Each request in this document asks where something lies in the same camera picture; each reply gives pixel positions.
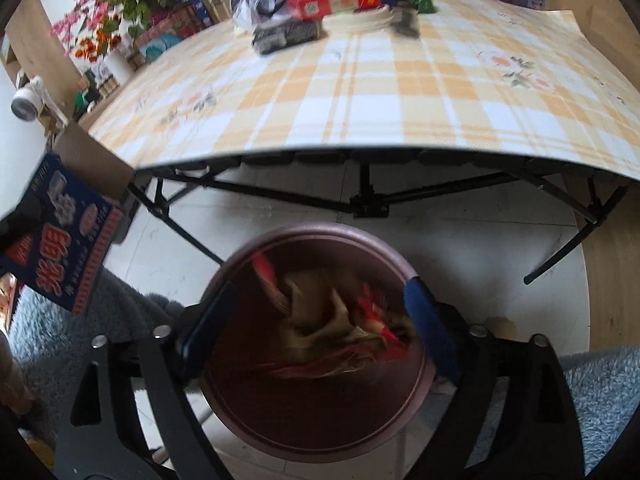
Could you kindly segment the grey fleece sleeve forearm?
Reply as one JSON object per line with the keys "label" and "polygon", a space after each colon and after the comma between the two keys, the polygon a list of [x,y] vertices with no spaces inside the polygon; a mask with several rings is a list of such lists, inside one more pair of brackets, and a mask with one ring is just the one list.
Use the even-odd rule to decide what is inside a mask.
{"label": "grey fleece sleeve forearm", "polygon": [[78,316],[24,288],[8,339],[26,387],[41,406],[34,421],[37,438],[56,445],[95,336],[113,342],[143,338],[156,326],[174,324],[182,310],[177,301],[143,295],[106,269],[96,280],[86,312]]}

